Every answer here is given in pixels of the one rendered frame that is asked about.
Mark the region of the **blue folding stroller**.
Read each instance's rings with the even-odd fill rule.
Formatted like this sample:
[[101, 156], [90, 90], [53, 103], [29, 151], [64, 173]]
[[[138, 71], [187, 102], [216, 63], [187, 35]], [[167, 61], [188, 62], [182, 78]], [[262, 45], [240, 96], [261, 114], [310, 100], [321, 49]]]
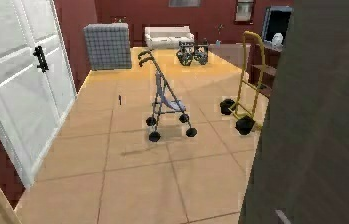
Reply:
[[186, 130], [186, 136], [195, 137], [197, 135], [197, 129], [192, 126], [190, 116], [186, 113], [185, 105], [174, 94], [152, 52], [150, 50], [144, 50], [138, 54], [137, 58], [140, 67], [148, 61], [151, 61], [155, 66], [156, 94], [152, 103], [152, 115], [146, 119], [146, 125], [152, 127], [153, 130], [149, 134], [148, 139], [151, 142], [158, 142], [161, 138], [158, 132], [160, 116], [162, 114], [174, 113], [180, 113], [179, 121], [188, 124], [189, 128]]

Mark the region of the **white sofa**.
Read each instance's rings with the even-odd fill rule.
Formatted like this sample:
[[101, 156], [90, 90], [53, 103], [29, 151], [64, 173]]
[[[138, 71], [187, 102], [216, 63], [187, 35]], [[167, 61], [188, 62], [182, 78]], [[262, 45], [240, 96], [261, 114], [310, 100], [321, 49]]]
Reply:
[[189, 26], [146, 27], [145, 42], [150, 49], [176, 49], [180, 42], [193, 42]]

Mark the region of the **house plant in vase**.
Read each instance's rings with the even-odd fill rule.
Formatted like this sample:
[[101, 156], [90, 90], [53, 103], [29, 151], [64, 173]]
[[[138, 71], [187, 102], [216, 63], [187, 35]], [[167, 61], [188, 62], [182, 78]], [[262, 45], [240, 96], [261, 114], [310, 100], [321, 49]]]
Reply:
[[219, 24], [216, 26], [216, 29], [217, 29], [217, 38], [216, 38], [216, 41], [215, 41], [215, 45], [216, 46], [220, 46], [221, 44], [221, 41], [220, 41], [220, 36], [221, 36], [221, 31], [222, 29], [224, 28], [224, 25], [223, 24]]

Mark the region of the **dark brown shelf unit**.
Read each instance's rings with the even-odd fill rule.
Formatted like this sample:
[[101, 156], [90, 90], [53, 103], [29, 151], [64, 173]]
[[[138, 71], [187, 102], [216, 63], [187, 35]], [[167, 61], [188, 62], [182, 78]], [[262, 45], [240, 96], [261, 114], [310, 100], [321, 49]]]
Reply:
[[259, 90], [266, 97], [271, 95], [281, 53], [281, 49], [274, 48], [270, 43], [264, 43], [265, 67], [262, 67], [260, 46], [255, 44], [250, 50], [247, 68], [249, 82], [257, 86], [259, 78], [262, 78]]

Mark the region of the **white round ornament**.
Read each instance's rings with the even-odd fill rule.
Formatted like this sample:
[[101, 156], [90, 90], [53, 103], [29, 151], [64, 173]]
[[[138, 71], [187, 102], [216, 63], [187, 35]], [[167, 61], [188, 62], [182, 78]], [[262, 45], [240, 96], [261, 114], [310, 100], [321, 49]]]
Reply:
[[282, 42], [283, 42], [283, 35], [281, 33], [275, 33], [271, 41], [272, 46], [280, 47], [282, 45]]

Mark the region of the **black television set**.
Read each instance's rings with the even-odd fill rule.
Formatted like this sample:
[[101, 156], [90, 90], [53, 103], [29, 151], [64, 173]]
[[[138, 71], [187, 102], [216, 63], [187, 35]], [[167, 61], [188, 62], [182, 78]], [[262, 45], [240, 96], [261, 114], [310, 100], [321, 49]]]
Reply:
[[281, 36], [280, 44], [283, 45], [286, 39], [286, 32], [293, 8], [290, 6], [269, 6], [265, 10], [262, 40], [272, 43], [275, 36]]

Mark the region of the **dark grey door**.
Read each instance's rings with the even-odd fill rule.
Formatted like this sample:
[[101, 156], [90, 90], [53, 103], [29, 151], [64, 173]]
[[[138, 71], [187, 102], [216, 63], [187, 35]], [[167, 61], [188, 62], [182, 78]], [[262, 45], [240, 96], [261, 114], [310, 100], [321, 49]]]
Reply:
[[349, 224], [349, 0], [295, 0], [238, 224]]

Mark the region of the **white room door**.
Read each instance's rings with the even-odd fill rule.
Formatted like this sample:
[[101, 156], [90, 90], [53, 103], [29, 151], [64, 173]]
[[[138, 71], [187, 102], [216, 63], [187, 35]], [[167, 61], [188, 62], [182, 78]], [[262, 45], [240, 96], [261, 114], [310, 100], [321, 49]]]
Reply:
[[[46, 73], [33, 55], [37, 46]], [[54, 0], [0, 0], [0, 140], [25, 187], [75, 100]]]

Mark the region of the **framed wall picture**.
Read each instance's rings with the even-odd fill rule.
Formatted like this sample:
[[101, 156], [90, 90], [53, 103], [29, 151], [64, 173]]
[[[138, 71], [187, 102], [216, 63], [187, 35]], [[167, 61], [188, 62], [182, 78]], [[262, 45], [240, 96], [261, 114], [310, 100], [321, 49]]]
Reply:
[[179, 7], [179, 8], [186, 8], [186, 7], [200, 7], [201, 6], [201, 0], [169, 0], [169, 7]]

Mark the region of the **window with dark frame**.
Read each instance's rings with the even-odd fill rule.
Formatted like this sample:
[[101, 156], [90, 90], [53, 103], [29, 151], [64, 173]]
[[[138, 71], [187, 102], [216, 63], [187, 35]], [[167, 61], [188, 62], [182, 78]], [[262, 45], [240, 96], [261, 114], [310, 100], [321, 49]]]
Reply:
[[255, 0], [236, 0], [234, 22], [237, 24], [251, 24], [253, 22]]

